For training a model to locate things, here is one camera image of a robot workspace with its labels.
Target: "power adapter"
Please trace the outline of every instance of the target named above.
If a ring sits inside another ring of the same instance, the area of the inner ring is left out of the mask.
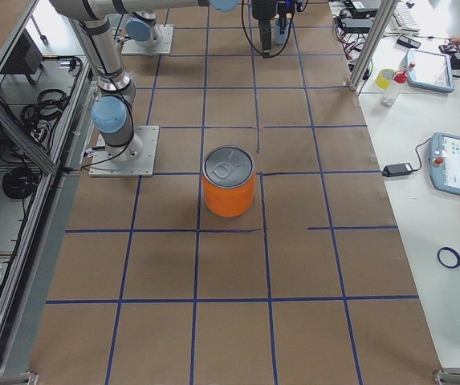
[[[388,164],[383,168],[381,175],[392,178],[394,176],[410,175],[414,171],[410,163]]]

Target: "roll of tape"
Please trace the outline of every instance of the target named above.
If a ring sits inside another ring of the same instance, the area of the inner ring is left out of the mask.
[[[389,68],[381,70],[380,73],[377,74],[376,85],[379,88],[383,88],[384,90],[386,90],[390,84],[390,81],[392,80],[394,72],[395,70],[391,70]]]

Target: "bottle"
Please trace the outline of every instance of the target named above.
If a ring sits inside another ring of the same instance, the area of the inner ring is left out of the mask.
[[[384,107],[392,107],[397,97],[401,93],[403,84],[406,83],[408,77],[406,76],[407,69],[400,70],[393,74],[392,80],[386,90],[383,91],[380,104]]]

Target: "can lid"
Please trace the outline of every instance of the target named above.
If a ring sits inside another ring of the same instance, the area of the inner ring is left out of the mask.
[[[223,146],[212,150],[205,158],[203,173],[213,184],[234,188],[245,184],[253,172],[253,158],[235,146]]]

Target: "can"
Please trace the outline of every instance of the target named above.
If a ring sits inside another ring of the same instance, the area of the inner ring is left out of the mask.
[[[254,162],[235,146],[212,150],[204,159],[202,185],[206,207],[221,217],[237,217],[253,204]]]

